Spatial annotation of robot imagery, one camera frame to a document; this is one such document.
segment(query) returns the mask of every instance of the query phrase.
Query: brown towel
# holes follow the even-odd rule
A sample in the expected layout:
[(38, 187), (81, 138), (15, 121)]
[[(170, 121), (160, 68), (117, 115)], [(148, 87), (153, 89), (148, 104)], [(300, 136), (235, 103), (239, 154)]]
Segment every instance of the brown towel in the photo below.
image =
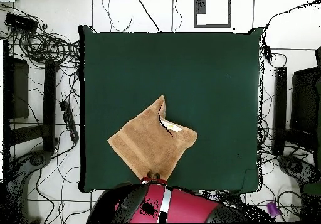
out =
[(195, 131), (165, 120), (162, 95), (109, 138), (108, 143), (139, 179), (152, 171), (167, 180), (185, 149), (196, 139)]

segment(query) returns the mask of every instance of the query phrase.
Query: purple object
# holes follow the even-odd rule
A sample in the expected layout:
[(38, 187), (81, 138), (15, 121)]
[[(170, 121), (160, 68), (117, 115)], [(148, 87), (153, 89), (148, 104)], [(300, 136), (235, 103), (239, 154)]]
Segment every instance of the purple object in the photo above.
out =
[(268, 207), (268, 213), (270, 214), (270, 216), (272, 218), (274, 218), (280, 214), (280, 211), (276, 207), (275, 202), (269, 202), (266, 206)]

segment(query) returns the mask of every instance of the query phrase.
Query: towel fold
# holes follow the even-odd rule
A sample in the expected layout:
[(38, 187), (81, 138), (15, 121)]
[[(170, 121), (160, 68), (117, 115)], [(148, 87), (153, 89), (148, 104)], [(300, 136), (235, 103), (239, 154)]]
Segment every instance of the towel fold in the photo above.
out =
[(167, 180), (196, 139), (195, 131), (165, 120), (162, 95), (107, 141), (139, 179), (152, 172)]

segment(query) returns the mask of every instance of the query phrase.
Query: electrical wire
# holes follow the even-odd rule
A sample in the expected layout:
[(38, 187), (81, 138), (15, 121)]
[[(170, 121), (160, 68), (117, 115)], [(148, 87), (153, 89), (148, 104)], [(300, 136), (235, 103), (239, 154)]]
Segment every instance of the electrical wire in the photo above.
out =
[(141, 0), (138, 0), (138, 1), (139, 1), (139, 3), (142, 5), (142, 7), (143, 7), (143, 9), (145, 10), (146, 14), (148, 15), (149, 19), (152, 20), (153, 24), (154, 24), (155, 27), (157, 28), (157, 32), (160, 33), (160, 32), (161, 32), (160, 29), (158, 28), (158, 26), (156, 25), (155, 21), (154, 21), (154, 20), (152, 19), (152, 17), (150, 16), (150, 14), (147, 12), (147, 10), (146, 10), (144, 4), (142, 3), (142, 1), (141, 1)]
[(46, 222), (47, 222), (48, 218), (50, 217), (50, 215), (52, 214), (53, 210), (55, 209), (55, 204), (54, 204), (54, 203), (53, 203), (49, 198), (47, 198), (46, 196), (44, 196), (43, 194), (41, 194), (41, 193), (40, 193), (40, 191), (39, 191), (39, 189), (38, 189), (38, 184), (39, 184), (39, 181), (40, 181), (41, 175), (42, 175), (42, 169), (40, 169), (40, 175), (39, 175), (39, 178), (38, 178), (38, 180), (37, 180), (37, 182), (36, 182), (36, 189), (37, 189), (37, 192), (38, 192), (38, 194), (39, 194), (42, 198), (44, 198), (44, 199), (48, 200), (48, 201), (53, 205), (53, 207), (52, 207), (52, 209), (51, 209), (50, 213), (48, 214), (48, 216), (46, 217), (45, 221), (43, 222), (43, 224), (46, 224)]
[[(296, 210), (295, 212), (292, 212), (292, 211), (290, 211), (289, 209), (285, 208), (284, 206), (282, 206), (282, 204), (281, 204), (281, 206), (280, 206), (280, 198), (281, 198), (281, 196), (284, 195), (284, 194), (287, 194), (287, 193), (291, 193), (291, 194), (293, 194), (293, 195), (295, 195), (295, 196), (297, 196), (297, 197), (299, 197), (299, 198), (301, 199), (301, 196), (300, 196), (298, 193), (294, 192), (294, 191), (284, 191), (284, 192), (282, 192), (282, 193), (280, 193), (280, 194), (278, 195), (278, 198), (276, 199), (276, 204), (277, 204), (277, 207), (278, 207), (278, 209), (279, 209), (279, 211), (280, 211), (281, 218), (282, 218), (282, 220), (283, 220), (284, 222), (287, 222), (287, 221), (284, 219), (283, 216), (288, 216), (288, 213), (289, 213), (289, 212), (300, 218), (300, 214), (297, 213), (297, 212), (298, 212), (298, 211), (297, 211), (297, 208), (296, 208), (293, 204), (291, 204), (291, 209), (294, 210), (294, 209), (293, 209), (293, 207), (294, 207), (295, 210)], [(284, 208), (284, 209), (287, 211), (287, 215), (284, 215), (284, 214), (282, 213), (281, 208)]]
[(174, 9), (175, 9), (175, 11), (179, 14), (179, 16), (181, 17), (181, 22), (179, 23), (179, 26), (178, 26), (177, 28), (175, 28), (174, 33), (176, 32), (176, 30), (177, 30), (178, 28), (181, 27), (182, 22), (183, 22), (183, 17), (182, 17), (182, 15), (179, 13), (179, 11), (176, 9), (176, 4), (177, 4), (177, 0), (175, 1)]
[(133, 15), (130, 19), (130, 22), (129, 24), (127, 25), (127, 27), (123, 30), (119, 30), (115, 27), (113, 21), (112, 21), (112, 17), (110, 16), (110, 13), (109, 13), (109, 4), (110, 4), (110, 0), (108, 0), (108, 8), (106, 9), (106, 7), (103, 5), (103, 0), (102, 0), (102, 6), (103, 8), (105, 9), (106, 13), (108, 14), (108, 17), (109, 17), (109, 21), (110, 21), (110, 32), (112, 32), (112, 28), (114, 28), (114, 30), (117, 30), (119, 32), (125, 32), (126, 30), (128, 30), (130, 28), (130, 25), (132, 24), (132, 20), (133, 20)]

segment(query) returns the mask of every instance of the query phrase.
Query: folded towel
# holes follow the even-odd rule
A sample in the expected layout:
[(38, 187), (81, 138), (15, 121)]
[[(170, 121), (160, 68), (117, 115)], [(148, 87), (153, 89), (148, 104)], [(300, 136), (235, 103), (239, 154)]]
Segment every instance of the folded towel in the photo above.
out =
[(196, 139), (195, 131), (165, 120), (162, 95), (107, 141), (139, 179), (152, 172), (167, 180)]

